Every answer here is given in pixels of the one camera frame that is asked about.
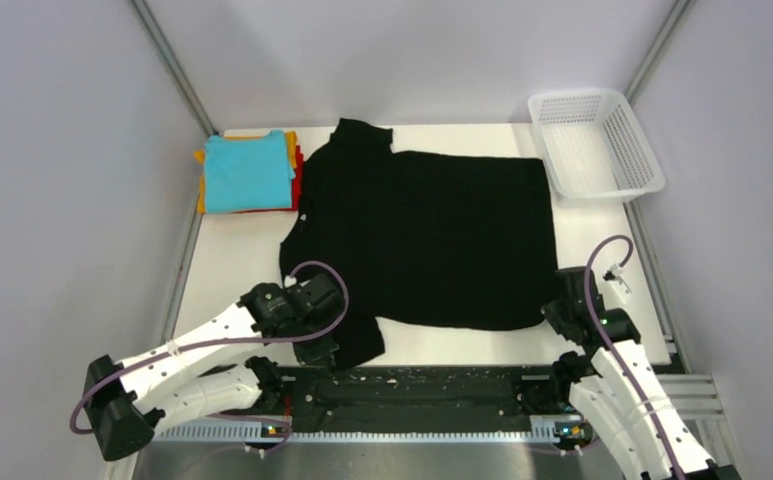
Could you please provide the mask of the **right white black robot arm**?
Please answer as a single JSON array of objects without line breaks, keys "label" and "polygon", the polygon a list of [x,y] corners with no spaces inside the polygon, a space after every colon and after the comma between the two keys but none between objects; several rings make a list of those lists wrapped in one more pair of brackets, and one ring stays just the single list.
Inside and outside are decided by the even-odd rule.
[{"label": "right white black robot arm", "polygon": [[542,316],[580,349],[562,354],[520,402],[531,416],[558,416],[558,450],[574,454],[599,440],[626,479],[739,478],[735,466],[718,464],[695,438],[630,315],[605,308],[591,270],[566,268],[555,277],[558,295]]}]

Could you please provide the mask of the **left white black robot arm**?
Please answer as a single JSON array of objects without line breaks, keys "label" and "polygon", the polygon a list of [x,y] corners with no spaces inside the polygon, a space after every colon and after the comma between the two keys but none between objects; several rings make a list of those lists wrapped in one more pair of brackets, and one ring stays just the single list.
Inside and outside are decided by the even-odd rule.
[{"label": "left white black robot arm", "polygon": [[104,355],[87,367],[81,400],[69,426],[94,437],[114,462],[181,424],[240,411],[265,415],[283,401],[276,362],[257,355],[271,345],[292,346],[297,361],[329,361],[338,347],[331,333],[349,309],[345,281],[330,266],[300,281],[260,283],[206,323],[139,355]]}]

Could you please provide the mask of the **black t-shirt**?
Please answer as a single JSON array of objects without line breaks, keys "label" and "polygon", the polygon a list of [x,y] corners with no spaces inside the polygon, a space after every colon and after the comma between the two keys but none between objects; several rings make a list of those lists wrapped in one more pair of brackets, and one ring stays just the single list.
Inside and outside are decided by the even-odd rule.
[{"label": "black t-shirt", "polygon": [[536,158],[394,151],[393,133],[341,119],[306,161],[298,217],[279,253],[301,280],[334,268],[350,308],[337,368],[385,350],[379,318],[514,331],[558,295],[549,182]]}]

